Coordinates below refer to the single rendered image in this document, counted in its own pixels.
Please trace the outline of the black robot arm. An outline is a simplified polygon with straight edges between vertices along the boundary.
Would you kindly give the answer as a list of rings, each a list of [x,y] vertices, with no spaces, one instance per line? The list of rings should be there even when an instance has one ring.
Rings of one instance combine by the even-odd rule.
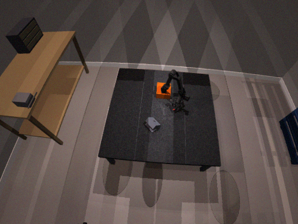
[[[174,75],[177,75],[177,78],[174,77]],[[170,88],[171,84],[170,82],[173,80],[177,81],[177,85],[178,85],[178,97],[183,98],[184,100],[188,101],[190,99],[190,97],[188,95],[186,95],[186,91],[183,88],[182,85],[182,81],[181,81],[181,77],[179,75],[179,73],[172,69],[169,73],[169,78],[167,80],[167,82],[161,87],[161,93],[167,93],[166,91]]]

